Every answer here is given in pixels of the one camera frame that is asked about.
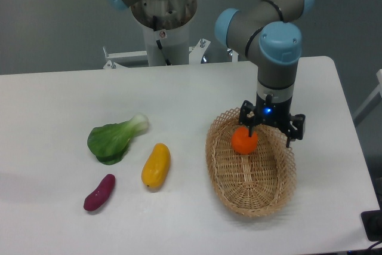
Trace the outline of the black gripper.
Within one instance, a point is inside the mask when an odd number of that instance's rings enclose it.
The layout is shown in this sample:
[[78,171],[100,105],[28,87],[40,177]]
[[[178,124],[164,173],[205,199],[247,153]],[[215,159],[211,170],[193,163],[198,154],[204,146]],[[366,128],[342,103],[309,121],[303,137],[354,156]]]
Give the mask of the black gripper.
[[291,115],[292,97],[280,103],[266,102],[258,94],[256,105],[244,100],[239,113],[239,124],[247,127],[252,137],[254,128],[260,124],[278,128],[286,135],[286,147],[291,142],[302,140],[305,132],[304,114]]

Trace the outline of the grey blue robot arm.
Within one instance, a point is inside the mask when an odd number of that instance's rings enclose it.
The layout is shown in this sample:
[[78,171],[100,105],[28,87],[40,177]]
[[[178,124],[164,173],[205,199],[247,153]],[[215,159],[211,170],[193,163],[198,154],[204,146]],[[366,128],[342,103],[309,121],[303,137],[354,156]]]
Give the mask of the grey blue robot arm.
[[[301,32],[294,21],[315,0],[260,0],[249,12],[224,10],[214,34],[227,48],[258,67],[256,102],[244,101],[239,123],[250,132],[261,124],[277,128],[288,142],[304,135],[305,116],[290,112],[301,57]],[[109,0],[119,10],[130,8],[146,34],[151,66],[189,63],[189,37],[177,36],[194,18],[196,0]]]

